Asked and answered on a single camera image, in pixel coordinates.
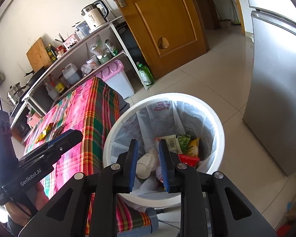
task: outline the wooden cutting board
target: wooden cutting board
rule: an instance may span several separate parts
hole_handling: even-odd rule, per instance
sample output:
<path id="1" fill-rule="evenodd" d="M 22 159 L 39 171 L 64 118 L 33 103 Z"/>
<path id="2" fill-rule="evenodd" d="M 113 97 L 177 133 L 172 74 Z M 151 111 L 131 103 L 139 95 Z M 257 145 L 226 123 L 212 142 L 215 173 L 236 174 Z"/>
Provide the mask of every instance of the wooden cutting board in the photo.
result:
<path id="1" fill-rule="evenodd" d="M 26 53 L 26 56 L 35 72 L 37 72 L 42 66 L 49 68 L 51 64 L 53 64 L 45 49 L 42 38 L 39 38 L 35 44 L 32 45 Z"/>

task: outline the refrigerator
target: refrigerator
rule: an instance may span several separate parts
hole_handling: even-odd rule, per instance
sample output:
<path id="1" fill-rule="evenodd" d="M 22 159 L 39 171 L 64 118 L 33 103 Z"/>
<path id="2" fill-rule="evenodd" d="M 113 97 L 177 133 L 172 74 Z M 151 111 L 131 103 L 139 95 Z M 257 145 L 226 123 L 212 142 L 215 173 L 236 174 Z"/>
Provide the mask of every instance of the refrigerator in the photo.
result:
<path id="1" fill-rule="evenodd" d="M 296 172 L 296 8 L 248 0 L 254 62 L 243 121 L 286 175 Z"/>

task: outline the yellow wrapper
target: yellow wrapper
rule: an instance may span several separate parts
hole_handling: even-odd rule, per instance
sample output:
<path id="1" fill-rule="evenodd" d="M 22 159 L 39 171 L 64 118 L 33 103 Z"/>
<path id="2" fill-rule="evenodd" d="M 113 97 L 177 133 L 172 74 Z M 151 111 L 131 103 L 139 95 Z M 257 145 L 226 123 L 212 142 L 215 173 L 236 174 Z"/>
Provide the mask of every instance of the yellow wrapper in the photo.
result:
<path id="1" fill-rule="evenodd" d="M 39 134 L 38 138 L 36 139 L 35 143 L 38 143 L 46 138 L 48 133 L 53 128 L 54 123 L 48 124 L 48 126 L 45 127 L 45 129 Z"/>
<path id="2" fill-rule="evenodd" d="M 200 143 L 200 138 L 190 141 L 187 145 L 186 155 L 190 156 L 190 157 L 198 157 L 199 156 L 199 143 Z"/>

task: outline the white trash can rim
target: white trash can rim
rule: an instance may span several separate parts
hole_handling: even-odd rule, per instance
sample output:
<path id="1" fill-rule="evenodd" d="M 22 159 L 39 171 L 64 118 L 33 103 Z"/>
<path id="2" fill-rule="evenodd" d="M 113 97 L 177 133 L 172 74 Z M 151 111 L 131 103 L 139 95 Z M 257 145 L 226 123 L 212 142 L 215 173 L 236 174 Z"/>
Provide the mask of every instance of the white trash can rim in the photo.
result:
<path id="1" fill-rule="evenodd" d="M 217 153 L 212 162 L 212 165 L 207 171 L 207 174 L 213 174 L 215 171 L 218 170 L 220 163 L 222 162 L 222 159 L 223 159 L 223 152 L 225 148 L 225 136 L 224 136 L 222 123 L 220 122 L 215 111 L 209 105 L 207 105 L 204 101 L 194 96 L 183 94 L 183 93 L 163 93 L 163 94 L 154 95 L 152 97 L 146 98 L 136 103 L 134 106 L 128 109 L 123 115 L 121 115 L 121 117 L 116 121 L 116 123 L 113 125 L 112 129 L 110 130 L 104 145 L 104 149 L 103 149 L 103 166 L 104 167 L 112 164 L 111 151 L 112 151 L 114 140 L 116 138 L 116 135 L 119 129 L 130 118 L 130 116 L 133 115 L 135 112 L 141 110 L 142 108 L 145 108 L 146 106 L 149 106 L 151 104 L 154 104 L 160 101 L 168 101 L 168 100 L 189 103 L 206 113 L 206 116 L 213 123 L 215 133 L 218 133 L 217 140 L 216 140 L 216 145 L 218 147 Z M 152 208 L 172 206 L 172 205 L 179 204 L 181 202 L 181 195 L 177 195 L 168 199 L 161 199 L 161 200 L 145 199 L 132 194 L 121 194 L 121 196 L 135 204 L 146 206 L 146 207 L 152 207 Z"/>

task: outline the metal screw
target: metal screw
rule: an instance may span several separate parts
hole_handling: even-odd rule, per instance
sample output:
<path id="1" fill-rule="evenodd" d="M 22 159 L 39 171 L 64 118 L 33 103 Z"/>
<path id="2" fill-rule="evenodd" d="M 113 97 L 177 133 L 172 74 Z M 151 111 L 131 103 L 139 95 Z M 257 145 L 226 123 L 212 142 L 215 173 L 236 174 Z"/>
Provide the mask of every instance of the metal screw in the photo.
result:
<path id="1" fill-rule="evenodd" d="M 77 180 L 82 179 L 82 178 L 83 178 L 83 173 L 76 173 L 76 174 L 74 175 L 74 178 L 77 179 Z"/>
<path id="2" fill-rule="evenodd" d="M 117 170 L 117 169 L 120 169 L 120 168 L 121 168 L 121 165 L 115 163 L 115 164 L 111 165 L 111 168 L 112 168 L 113 170 Z"/>
<path id="3" fill-rule="evenodd" d="M 185 163 L 179 163 L 178 164 L 178 168 L 179 169 L 186 169 L 187 168 L 187 165 Z"/>
<path id="4" fill-rule="evenodd" d="M 222 172 L 217 171 L 215 172 L 214 176 L 218 179 L 222 179 L 224 177 L 224 174 Z"/>

